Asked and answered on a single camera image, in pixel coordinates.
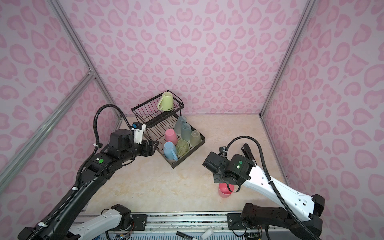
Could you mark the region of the blue mug white inside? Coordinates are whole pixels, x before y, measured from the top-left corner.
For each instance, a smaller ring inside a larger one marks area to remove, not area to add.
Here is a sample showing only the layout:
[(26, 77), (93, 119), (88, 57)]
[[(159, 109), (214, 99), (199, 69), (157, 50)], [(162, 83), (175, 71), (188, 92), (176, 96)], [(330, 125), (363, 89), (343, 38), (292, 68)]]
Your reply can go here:
[(178, 160), (178, 151), (174, 143), (166, 142), (164, 144), (164, 156), (167, 160), (170, 160), (170, 161)]

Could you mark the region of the pink cup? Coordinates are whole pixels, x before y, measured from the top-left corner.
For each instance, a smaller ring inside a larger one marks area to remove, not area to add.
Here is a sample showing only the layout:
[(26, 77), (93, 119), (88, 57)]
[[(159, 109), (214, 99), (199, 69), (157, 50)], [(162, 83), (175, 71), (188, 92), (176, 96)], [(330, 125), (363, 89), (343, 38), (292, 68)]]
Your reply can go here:
[(166, 142), (172, 142), (176, 146), (178, 143), (178, 136), (173, 129), (167, 129), (165, 131), (165, 140)]
[(219, 195), (222, 198), (228, 198), (232, 192), (234, 191), (234, 186), (233, 185), (227, 185), (225, 183), (220, 183), (219, 184)]

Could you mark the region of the green transparent cup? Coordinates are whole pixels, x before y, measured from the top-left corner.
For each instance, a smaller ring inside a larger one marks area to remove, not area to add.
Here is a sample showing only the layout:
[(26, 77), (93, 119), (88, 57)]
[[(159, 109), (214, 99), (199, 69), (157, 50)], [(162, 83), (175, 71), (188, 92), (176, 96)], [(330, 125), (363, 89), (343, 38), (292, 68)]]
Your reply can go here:
[(178, 156), (182, 157), (186, 153), (188, 153), (190, 150), (190, 143), (184, 139), (178, 140), (177, 143), (177, 151), (178, 151)]

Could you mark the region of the teal frosted tumbler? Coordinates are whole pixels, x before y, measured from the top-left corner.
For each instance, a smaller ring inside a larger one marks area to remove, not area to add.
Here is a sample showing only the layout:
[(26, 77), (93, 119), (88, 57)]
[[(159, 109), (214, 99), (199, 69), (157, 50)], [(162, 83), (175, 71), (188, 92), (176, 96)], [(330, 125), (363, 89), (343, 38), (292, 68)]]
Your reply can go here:
[(175, 124), (174, 131), (177, 135), (181, 135), (182, 125), (187, 122), (187, 118), (185, 116), (179, 116), (177, 122)]
[(183, 123), (181, 127), (181, 138), (185, 141), (191, 140), (192, 128), (189, 123)]

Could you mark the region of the light green mug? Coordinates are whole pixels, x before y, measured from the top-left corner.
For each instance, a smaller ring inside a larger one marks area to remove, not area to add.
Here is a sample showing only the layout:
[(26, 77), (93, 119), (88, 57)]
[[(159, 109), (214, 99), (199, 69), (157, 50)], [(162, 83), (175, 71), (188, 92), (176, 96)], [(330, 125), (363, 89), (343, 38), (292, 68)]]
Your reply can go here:
[(164, 92), (157, 104), (159, 111), (170, 112), (174, 108), (174, 97), (170, 92)]

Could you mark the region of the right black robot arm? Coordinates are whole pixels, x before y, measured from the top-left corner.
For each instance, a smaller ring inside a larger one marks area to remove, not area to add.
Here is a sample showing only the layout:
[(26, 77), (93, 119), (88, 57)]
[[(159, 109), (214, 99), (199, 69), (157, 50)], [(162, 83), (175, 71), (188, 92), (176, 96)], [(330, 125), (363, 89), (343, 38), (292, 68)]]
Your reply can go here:
[[(261, 165), (258, 166), (252, 151), (246, 148), (243, 154), (233, 155), (228, 159), (230, 146), (237, 140), (247, 139), (254, 142), (260, 154)], [(266, 166), (260, 143), (253, 137), (240, 136), (221, 147), (219, 153), (210, 152), (203, 166), (213, 173), (214, 182), (254, 190), (278, 205), (277, 208), (260, 207), (245, 204), (237, 224), (245, 230), (256, 227), (264, 228), (269, 235), (269, 227), (289, 230), (301, 240), (318, 240), (322, 233), (321, 215), (325, 208), (325, 198), (315, 194), (307, 195), (292, 189), (273, 178)]]

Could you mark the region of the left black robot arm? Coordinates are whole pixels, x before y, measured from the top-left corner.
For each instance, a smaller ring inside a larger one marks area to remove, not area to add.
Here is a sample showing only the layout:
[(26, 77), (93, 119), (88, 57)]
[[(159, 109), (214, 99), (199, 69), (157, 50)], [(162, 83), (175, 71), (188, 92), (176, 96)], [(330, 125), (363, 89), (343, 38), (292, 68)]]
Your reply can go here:
[(111, 133), (109, 143), (103, 145), (98, 133), (98, 118), (106, 108), (114, 108), (126, 122), (122, 110), (113, 104), (101, 106), (93, 120), (95, 148), (79, 167), (75, 183), (63, 199), (34, 227), (25, 227), (19, 240), (79, 240), (81, 231), (70, 231), (73, 222), (93, 195), (122, 167), (132, 164), (136, 157), (150, 157), (159, 142), (144, 140), (147, 126), (134, 122), (127, 129)]

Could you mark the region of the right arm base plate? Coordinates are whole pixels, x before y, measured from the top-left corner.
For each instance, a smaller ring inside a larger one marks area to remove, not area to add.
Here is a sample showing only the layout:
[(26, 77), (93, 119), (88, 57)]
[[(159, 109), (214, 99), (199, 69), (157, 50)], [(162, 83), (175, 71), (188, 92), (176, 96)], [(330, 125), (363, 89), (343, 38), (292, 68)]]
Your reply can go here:
[(253, 230), (260, 230), (260, 229), (265, 229), (266, 225), (261, 224), (261, 225), (251, 225), (250, 221), (243, 220), (241, 218), (241, 213), (228, 213), (226, 214), (227, 217), (227, 224), (228, 224), (228, 229), (234, 230), (234, 231), (244, 231), (245, 228), (247, 228), (248, 231), (253, 231)]

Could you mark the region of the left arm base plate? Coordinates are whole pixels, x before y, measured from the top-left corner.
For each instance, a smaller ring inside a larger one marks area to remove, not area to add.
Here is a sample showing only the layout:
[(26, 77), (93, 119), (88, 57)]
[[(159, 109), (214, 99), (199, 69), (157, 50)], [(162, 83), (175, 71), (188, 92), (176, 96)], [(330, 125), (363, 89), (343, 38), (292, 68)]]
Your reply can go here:
[(133, 220), (133, 232), (143, 232), (146, 229), (148, 215), (146, 214), (133, 214), (131, 215)]

